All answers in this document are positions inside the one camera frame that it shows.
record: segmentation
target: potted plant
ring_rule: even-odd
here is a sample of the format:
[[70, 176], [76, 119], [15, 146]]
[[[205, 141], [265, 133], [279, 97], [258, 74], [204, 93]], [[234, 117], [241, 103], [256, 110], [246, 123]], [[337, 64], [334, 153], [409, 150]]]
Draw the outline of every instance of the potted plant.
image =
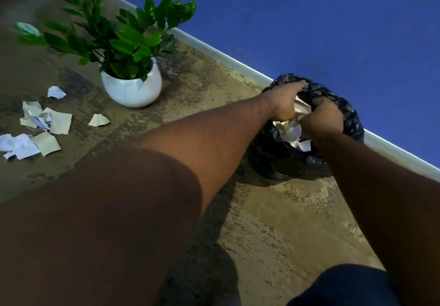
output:
[[[162, 0], [156, 7], [153, 0], [145, 0], [136, 15], [119, 10], [116, 21], [101, 14], [103, 0], [65, 0], [72, 7], [63, 10], [78, 19], [68, 26], [56, 21], [46, 22], [47, 28], [58, 35], [41, 33], [34, 26], [16, 22], [19, 41], [27, 45], [49, 46], [62, 57], [74, 54], [79, 64], [100, 63], [102, 82], [116, 102], [127, 107], [143, 107], [153, 102], [162, 88], [162, 78], [155, 57], [176, 53], [174, 36], [166, 34], [193, 16], [196, 4], [182, 4], [179, 0]], [[156, 25], [149, 38], [144, 33]], [[78, 31], [76, 26], [85, 30]]]

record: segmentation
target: ceramic pot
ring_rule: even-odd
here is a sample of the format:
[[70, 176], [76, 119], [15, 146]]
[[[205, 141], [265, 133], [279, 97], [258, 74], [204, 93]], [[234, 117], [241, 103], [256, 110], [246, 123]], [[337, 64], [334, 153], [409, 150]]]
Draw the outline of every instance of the ceramic pot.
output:
[[101, 72], [101, 78], [108, 95], [117, 103], [130, 108], [145, 107], [152, 103], [157, 99], [162, 89], [161, 73], [154, 58], [153, 68], [146, 81], [139, 78], [118, 79], [105, 72]]

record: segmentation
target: dark shorts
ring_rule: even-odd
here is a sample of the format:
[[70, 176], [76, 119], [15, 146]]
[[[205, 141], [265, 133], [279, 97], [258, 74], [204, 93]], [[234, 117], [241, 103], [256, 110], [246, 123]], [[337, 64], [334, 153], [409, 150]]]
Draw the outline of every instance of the dark shorts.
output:
[[324, 271], [287, 306], [400, 306], [386, 271], [341, 264]]

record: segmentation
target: floor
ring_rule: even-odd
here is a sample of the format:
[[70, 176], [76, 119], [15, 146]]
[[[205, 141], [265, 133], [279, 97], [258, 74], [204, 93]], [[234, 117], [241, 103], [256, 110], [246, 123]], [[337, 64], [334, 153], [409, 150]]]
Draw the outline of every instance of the floor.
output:
[[[22, 101], [73, 114], [62, 151], [47, 157], [0, 160], [0, 200], [48, 182], [124, 139], [161, 124], [258, 94], [261, 87], [204, 54], [178, 43], [178, 56], [159, 59], [164, 88], [144, 109], [113, 102], [96, 66], [74, 57], [19, 45], [14, 21], [56, 18], [61, 0], [0, 0], [0, 134], [32, 133], [19, 124]], [[105, 3], [109, 14], [117, 9]], [[46, 98], [48, 87], [67, 93]], [[111, 124], [87, 125], [94, 113]], [[243, 159], [203, 216], [186, 254], [166, 280], [158, 305], [207, 305], [216, 291], [239, 291], [243, 305], [284, 305], [326, 268], [339, 263], [381, 267], [356, 225], [333, 177], [314, 181], [261, 179]]]

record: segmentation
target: white baseboard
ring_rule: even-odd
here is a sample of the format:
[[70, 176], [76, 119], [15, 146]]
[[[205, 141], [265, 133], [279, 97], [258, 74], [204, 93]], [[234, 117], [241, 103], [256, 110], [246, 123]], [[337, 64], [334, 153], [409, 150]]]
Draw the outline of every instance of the white baseboard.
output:
[[[136, 6], [125, 0], [108, 1], [123, 9], [135, 13]], [[227, 54], [222, 53], [221, 51], [211, 47], [205, 42], [200, 41], [194, 36], [191, 36], [184, 31], [181, 31], [178, 28], [173, 28], [172, 33], [180, 41], [185, 42], [186, 44], [212, 57], [218, 62], [223, 63], [227, 67], [237, 71], [238, 73], [244, 75], [252, 81], [255, 81], [263, 87], [269, 86], [272, 82], [272, 79], [269, 78], [267, 75], [264, 75], [257, 70], [250, 68], [242, 62], [239, 62], [238, 60], [228, 56]], [[387, 157], [388, 159], [394, 161], [395, 163], [400, 164], [418, 174], [424, 175], [440, 182], [439, 168], [431, 165], [430, 163], [427, 163], [425, 160], [416, 157], [414, 154], [411, 154], [404, 149], [399, 148], [398, 146], [388, 142], [387, 140], [375, 135], [368, 130], [365, 130], [365, 144], [373, 150], [377, 151], [378, 153], [382, 154], [383, 156]]]

